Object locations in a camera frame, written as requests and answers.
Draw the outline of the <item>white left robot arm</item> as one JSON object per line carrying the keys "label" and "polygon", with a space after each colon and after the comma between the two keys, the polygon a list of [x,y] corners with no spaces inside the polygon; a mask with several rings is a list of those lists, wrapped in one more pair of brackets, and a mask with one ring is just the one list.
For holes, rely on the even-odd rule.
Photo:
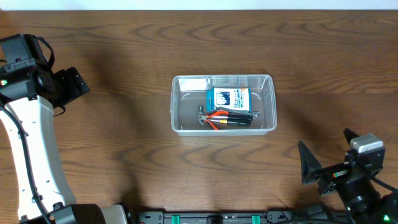
{"label": "white left robot arm", "polygon": [[20,223],[130,223],[122,204],[79,204],[62,168],[56,143],[56,108],[89,92],[75,67],[53,72],[42,37],[1,39],[1,122],[11,144],[19,189]]}

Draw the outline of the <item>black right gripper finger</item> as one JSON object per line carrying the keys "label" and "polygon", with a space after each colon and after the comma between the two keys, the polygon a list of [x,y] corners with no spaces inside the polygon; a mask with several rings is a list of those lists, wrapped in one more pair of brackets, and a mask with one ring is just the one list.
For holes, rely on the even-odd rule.
{"label": "black right gripper finger", "polygon": [[345,129],[343,130],[343,134],[344,134],[344,137],[345,137],[345,139],[346,139],[346,142],[347,142],[349,145],[351,144],[351,141],[352,141],[354,138],[358,138],[358,137],[359,137],[359,135],[358,135],[357,133],[355,133],[354,131],[350,130],[349,128],[345,128]]}
{"label": "black right gripper finger", "polygon": [[298,150],[301,161],[302,184],[312,184],[319,179],[319,171],[322,170],[322,165],[303,141],[298,142]]}

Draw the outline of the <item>red handled pliers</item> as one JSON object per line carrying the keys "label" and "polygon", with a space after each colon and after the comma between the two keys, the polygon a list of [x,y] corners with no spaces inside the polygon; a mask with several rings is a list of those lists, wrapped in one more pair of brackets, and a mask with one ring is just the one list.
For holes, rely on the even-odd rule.
{"label": "red handled pliers", "polygon": [[197,117],[198,122],[202,126],[208,124],[212,129],[218,130],[218,127],[215,124],[226,124],[229,113],[227,111],[216,111],[213,114],[205,114],[204,112],[199,111]]}

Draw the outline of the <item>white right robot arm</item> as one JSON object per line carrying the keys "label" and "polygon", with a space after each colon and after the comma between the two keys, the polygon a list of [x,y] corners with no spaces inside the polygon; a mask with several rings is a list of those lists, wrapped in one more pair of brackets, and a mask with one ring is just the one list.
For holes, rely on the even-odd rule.
{"label": "white right robot arm", "polygon": [[397,223],[397,189],[376,178],[386,148],[373,134],[343,131],[349,150],[342,163],[322,167],[303,141],[298,142],[303,185],[318,184],[318,194],[336,192],[354,223]]}

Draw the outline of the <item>clear plastic container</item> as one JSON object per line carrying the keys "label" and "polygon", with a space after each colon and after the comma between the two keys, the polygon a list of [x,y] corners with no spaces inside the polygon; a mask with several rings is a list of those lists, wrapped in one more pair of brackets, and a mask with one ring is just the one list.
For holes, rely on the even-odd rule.
{"label": "clear plastic container", "polygon": [[[253,117],[248,127],[217,124],[218,130],[198,122],[200,106],[205,114],[206,92],[212,88],[250,88]],[[171,127],[179,136],[254,136],[265,135],[277,127],[273,79],[270,75],[186,75],[172,81],[170,99]]]}

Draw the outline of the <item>small hammer black handle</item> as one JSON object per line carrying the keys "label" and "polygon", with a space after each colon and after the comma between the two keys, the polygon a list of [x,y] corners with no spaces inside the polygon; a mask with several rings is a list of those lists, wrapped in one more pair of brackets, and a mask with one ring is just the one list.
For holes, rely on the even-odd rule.
{"label": "small hammer black handle", "polygon": [[[198,111],[203,112],[203,107],[200,106],[200,107],[198,108]],[[253,117],[252,117],[252,116],[248,116],[248,115],[229,113],[228,119],[246,119],[246,120],[250,120],[250,121],[252,122]]]}

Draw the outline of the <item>black yellow screwdriver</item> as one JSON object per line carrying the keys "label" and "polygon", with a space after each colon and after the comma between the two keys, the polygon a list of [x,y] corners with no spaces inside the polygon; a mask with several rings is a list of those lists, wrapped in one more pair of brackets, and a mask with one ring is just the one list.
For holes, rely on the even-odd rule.
{"label": "black yellow screwdriver", "polygon": [[251,121],[246,119],[207,119],[207,123],[227,124],[234,126],[250,126]]}

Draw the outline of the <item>silver combination wrench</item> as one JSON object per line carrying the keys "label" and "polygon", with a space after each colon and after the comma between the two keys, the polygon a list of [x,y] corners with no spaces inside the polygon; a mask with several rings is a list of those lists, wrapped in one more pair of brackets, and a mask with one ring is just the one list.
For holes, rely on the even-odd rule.
{"label": "silver combination wrench", "polygon": [[229,113],[248,115],[248,116],[252,116],[252,117],[258,117],[260,115],[260,112],[258,112],[258,111],[234,110],[234,109],[229,109],[229,108],[225,108],[225,107],[217,107],[217,106],[212,106],[211,110],[212,111],[226,111]]}

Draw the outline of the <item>blue white screwdriver box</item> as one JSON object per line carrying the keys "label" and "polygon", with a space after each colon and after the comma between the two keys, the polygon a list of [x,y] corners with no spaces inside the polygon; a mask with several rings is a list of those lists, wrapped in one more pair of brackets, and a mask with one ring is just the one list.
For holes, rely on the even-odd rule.
{"label": "blue white screwdriver box", "polygon": [[251,111],[250,88],[212,88],[206,92],[206,110],[214,111],[220,107]]}

